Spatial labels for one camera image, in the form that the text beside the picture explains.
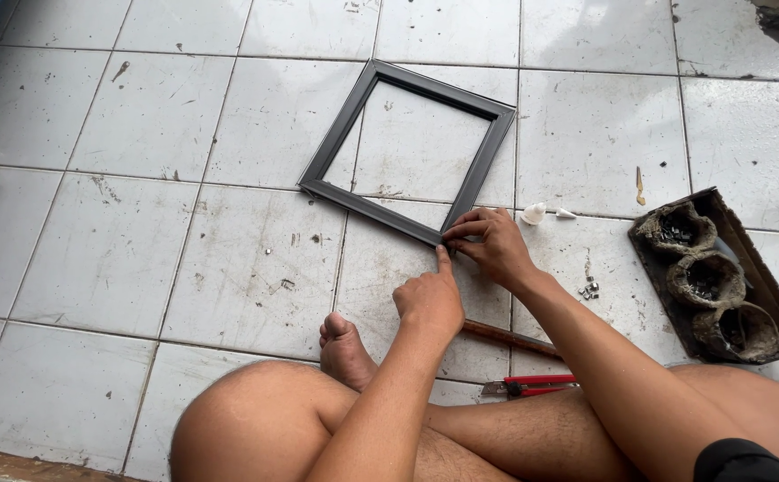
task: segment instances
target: hand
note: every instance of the hand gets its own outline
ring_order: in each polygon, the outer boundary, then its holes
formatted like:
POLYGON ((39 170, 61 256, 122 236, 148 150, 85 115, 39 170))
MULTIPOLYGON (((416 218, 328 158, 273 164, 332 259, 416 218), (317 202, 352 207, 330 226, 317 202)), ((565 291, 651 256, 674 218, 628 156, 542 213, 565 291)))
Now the hand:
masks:
POLYGON ((538 272, 521 230, 505 208, 473 209, 463 214, 443 234, 448 246, 472 258, 497 284, 517 292, 523 279, 538 272), (481 243, 464 239, 481 236, 481 243))
POLYGON ((437 247, 437 272, 395 288, 392 299, 401 317, 401 326, 425 328, 428 333, 447 337, 447 343, 464 326, 464 307, 452 276, 452 260, 443 246, 437 247))

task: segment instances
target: aluminum frame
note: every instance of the aluminum frame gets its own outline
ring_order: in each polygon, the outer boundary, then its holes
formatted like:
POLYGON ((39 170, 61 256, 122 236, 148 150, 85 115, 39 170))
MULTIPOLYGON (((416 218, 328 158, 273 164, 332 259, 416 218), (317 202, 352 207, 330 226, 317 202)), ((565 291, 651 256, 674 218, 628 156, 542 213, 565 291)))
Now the aluminum frame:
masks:
POLYGON ((370 59, 362 69, 357 83, 353 86, 345 104, 342 105, 341 111, 333 121, 327 136, 321 141, 321 145, 309 161, 309 166, 298 181, 298 186, 314 197, 330 201, 366 218, 388 225, 435 248, 443 242, 442 233, 445 233, 461 214, 472 209, 484 182, 484 177, 487 176, 494 156, 496 156, 496 150, 511 127, 514 111, 514 107, 511 105, 502 104, 502 102, 482 97, 476 93, 435 81, 390 63, 370 59), (454 199, 440 231, 322 180, 377 82, 387 82, 395 87, 403 88, 427 99, 436 100, 491 121, 491 126, 484 134, 479 150, 472 159, 467 176, 460 185, 458 196, 454 199))

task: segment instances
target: red utility knife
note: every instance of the red utility knife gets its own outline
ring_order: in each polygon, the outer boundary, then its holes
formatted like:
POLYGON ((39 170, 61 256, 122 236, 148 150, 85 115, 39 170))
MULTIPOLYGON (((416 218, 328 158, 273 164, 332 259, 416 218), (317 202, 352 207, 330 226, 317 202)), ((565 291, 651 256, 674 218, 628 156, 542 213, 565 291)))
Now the red utility knife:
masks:
POLYGON ((564 389, 579 387, 574 375, 536 375, 535 377, 506 377, 487 382, 482 395, 509 394, 511 396, 532 396, 548 394, 564 389))

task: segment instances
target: foot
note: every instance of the foot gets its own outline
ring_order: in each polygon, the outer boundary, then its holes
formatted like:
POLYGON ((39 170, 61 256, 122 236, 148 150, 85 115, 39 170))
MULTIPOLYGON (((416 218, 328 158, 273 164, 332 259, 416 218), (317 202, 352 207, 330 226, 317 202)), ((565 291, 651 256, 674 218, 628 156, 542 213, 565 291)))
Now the foot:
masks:
POLYGON ((357 327, 333 312, 321 325, 321 371, 362 392, 377 372, 377 364, 362 345, 357 327))

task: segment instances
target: black shorts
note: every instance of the black shorts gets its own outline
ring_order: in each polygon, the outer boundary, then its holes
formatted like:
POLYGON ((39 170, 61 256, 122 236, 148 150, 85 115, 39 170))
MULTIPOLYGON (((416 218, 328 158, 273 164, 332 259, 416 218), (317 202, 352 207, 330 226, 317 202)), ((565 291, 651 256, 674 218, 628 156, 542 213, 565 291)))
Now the black shorts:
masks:
POLYGON ((779 482, 779 458, 742 438, 705 447, 693 469, 694 482, 779 482))

